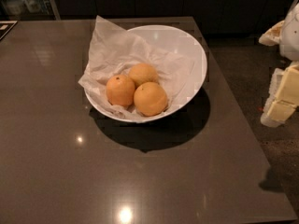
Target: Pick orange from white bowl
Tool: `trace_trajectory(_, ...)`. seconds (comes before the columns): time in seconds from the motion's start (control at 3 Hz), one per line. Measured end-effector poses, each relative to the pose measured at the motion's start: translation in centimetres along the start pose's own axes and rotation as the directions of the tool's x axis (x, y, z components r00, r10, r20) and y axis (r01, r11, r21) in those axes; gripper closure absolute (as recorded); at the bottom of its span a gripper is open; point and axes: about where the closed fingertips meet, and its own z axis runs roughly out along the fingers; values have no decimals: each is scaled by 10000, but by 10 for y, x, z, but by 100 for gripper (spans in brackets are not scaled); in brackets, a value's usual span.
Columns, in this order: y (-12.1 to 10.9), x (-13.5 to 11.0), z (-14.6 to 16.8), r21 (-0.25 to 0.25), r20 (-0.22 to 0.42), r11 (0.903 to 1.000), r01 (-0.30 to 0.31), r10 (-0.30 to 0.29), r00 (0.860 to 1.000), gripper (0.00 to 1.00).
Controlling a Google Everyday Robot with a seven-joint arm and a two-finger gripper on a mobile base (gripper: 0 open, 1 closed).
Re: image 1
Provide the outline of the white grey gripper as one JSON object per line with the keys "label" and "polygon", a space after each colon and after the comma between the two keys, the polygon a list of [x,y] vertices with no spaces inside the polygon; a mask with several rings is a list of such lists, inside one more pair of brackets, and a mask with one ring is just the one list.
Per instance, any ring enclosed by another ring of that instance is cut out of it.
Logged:
{"label": "white grey gripper", "polygon": [[[265,46],[279,44],[280,54],[299,61],[299,4],[259,38]],[[299,62],[291,62],[285,69],[276,68],[270,81],[269,97],[263,107],[261,124],[276,128],[286,122],[299,106]]]}

